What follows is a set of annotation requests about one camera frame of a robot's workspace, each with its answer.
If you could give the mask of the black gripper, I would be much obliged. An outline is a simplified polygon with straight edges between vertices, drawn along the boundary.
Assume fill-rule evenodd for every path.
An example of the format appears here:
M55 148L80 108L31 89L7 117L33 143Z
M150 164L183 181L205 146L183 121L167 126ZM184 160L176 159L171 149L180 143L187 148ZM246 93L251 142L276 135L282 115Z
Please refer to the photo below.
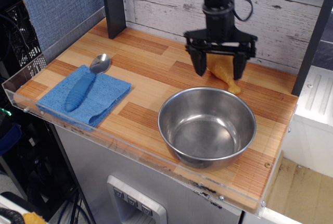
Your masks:
M247 59L255 57L257 37L235 27L234 11L205 11L206 28L184 33L196 74L203 76L207 68L206 53L235 54L234 80L239 80Z

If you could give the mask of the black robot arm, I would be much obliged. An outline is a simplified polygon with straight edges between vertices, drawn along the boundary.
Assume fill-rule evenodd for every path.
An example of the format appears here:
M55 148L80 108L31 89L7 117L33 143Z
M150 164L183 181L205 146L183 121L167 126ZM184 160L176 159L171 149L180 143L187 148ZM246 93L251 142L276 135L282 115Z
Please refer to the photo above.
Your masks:
M234 0L204 0L202 10L206 28L184 34L195 72L200 76L205 73L207 54L231 55L234 58L234 79L240 79L247 60L255 57L258 38L236 28L238 15Z

